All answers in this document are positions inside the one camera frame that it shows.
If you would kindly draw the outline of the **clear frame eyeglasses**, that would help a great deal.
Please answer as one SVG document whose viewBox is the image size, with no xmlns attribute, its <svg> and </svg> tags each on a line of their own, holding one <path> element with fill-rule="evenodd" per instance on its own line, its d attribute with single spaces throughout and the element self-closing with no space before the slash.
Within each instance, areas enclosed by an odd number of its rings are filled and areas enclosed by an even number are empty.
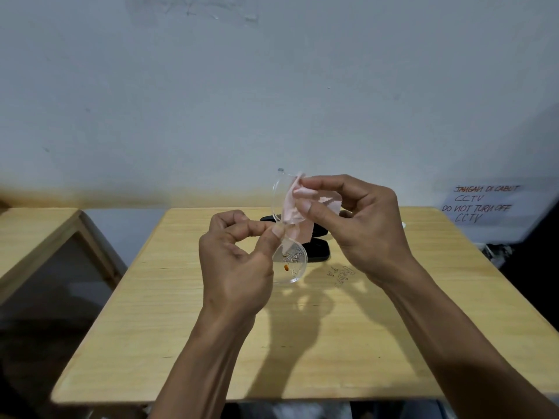
<svg viewBox="0 0 559 419">
<path fill-rule="evenodd" d="M 276 182 L 272 190 L 271 212 L 274 222 L 283 223 L 284 236 L 280 246 L 273 255 L 274 283 L 287 284 L 297 282 L 304 274 L 308 257 L 297 239 L 300 236 L 300 224 L 285 221 L 282 214 L 286 211 L 285 199 L 291 195 L 291 187 L 297 176 L 290 175 L 283 168 L 278 168 Z"/>
</svg>

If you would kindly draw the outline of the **person's right hand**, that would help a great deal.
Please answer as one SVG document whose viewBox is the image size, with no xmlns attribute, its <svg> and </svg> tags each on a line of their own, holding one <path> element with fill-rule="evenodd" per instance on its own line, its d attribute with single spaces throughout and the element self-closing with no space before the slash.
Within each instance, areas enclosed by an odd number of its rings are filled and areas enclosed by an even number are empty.
<svg viewBox="0 0 559 419">
<path fill-rule="evenodd" d="M 336 191 L 346 237 L 337 241 L 347 260 L 381 288 L 411 286 L 429 276 L 411 253 L 394 190 L 350 175 L 303 177 L 312 190 Z"/>
</svg>

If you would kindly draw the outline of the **person's left forearm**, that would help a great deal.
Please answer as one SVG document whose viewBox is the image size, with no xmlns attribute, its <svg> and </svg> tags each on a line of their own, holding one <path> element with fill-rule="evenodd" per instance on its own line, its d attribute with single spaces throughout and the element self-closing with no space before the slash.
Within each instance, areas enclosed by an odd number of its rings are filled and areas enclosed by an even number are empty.
<svg viewBox="0 0 559 419">
<path fill-rule="evenodd" d="M 220 419 L 233 370 L 255 315 L 202 308 L 148 419 Z"/>
</svg>

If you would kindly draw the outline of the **dark bulky object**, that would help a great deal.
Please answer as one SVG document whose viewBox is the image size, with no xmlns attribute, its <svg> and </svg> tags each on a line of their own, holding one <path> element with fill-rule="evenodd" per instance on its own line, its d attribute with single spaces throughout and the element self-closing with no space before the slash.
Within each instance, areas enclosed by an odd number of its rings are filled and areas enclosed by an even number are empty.
<svg viewBox="0 0 559 419">
<path fill-rule="evenodd" d="M 521 242 L 481 252 L 559 332 L 559 202 Z"/>
</svg>

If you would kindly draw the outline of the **person's left hand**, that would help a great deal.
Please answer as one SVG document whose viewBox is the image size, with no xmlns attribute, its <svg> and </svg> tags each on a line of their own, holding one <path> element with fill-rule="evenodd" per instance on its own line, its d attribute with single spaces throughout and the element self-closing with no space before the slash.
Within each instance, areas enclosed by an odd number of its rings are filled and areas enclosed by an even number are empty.
<svg viewBox="0 0 559 419">
<path fill-rule="evenodd" d="M 267 225 L 282 224 L 250 220 L 240 210 L 213 215 L 199 239 L 202 308 L 248 316 L 267 304 L 274 273 L 261 275 L 254 266 L 254 248 Z"/>
</svg>

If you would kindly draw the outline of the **pink cleaning cloth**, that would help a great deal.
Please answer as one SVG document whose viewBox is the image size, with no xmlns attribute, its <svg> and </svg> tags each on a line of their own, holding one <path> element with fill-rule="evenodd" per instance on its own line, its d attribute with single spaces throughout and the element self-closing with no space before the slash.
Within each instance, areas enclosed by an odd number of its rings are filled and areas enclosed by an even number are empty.
<svg viewBox="0 0 559 419">
<path fill-rule="evenodd" d="M 274 214 L 286 225 L 286 237 L 302 245 L 312 240 L 314 231 L 318 230 L 319 226 L 304 218 L 296 206 L 298 199 L 316 201 L 336 215 L 339 215 L 342 206 L 342 197 L 336 191 L 312 190 L 304 187 L 301 179 L 305 176 L 302 171 L 297 175 L 281 174 L 274 192 L 275 206 L 280 207 Z"/>
</svg>

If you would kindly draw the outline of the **wooden side table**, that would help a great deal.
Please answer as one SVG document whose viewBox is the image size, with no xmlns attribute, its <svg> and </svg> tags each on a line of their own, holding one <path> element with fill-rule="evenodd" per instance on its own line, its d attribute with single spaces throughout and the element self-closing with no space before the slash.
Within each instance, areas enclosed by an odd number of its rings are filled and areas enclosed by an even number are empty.
<svg viewBox="0 0 559 419">
<path fill-rule="evenodd" d="M 127 266 L 84 211 L 0 208 L 0 306 L 70 240 L 115 290 Z"/>
</svg>

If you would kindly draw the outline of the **black eyeglasses case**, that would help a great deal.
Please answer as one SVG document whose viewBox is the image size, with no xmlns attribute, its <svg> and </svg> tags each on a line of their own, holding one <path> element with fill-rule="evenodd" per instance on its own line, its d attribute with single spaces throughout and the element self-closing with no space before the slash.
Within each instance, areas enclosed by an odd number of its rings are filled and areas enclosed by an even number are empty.
<svg viewBox="0 0 559 419">
<path fill-rule="evenodd" d="M 312 225 L 311 239 L 307 243 L 301 245 L 307 255 L 307 262 L 323 262 L 330 258 L 330 247 L 325 240 L 319 239 L 328 234 L 328 230 L 320 225 L 311 223 L 308 220 L 303 220 L 299 223 L 288 224 L 287 228 L 292 231 L 298 231 L 299 237 L 308 235 Z"/>
</svg>

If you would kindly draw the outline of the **handwritten white paper sign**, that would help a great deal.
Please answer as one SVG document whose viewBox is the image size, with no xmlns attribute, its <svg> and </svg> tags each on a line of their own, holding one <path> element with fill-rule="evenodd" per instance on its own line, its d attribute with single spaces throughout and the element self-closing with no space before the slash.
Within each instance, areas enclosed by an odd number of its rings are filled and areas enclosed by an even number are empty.
<svg viewBox="0 0 559 419">
<path fill-rule="evenodd" d="M 447 184 L 439 209 L 474 243 L 523 240 L 559 198 L 559 177 L 499 176 Z"/>
</svg>

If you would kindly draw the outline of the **person's right forearm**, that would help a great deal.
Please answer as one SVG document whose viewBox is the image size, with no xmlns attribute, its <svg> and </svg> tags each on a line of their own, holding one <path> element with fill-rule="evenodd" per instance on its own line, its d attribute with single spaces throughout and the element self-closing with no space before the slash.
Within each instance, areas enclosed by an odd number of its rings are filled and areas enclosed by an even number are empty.
<svg viewBox="0 0 559 419">
<path fill-rule="evenodd" d="M 458 419 L 559 419 L 413 257 L 385 262 L 378 280 Z"/>
</svg>

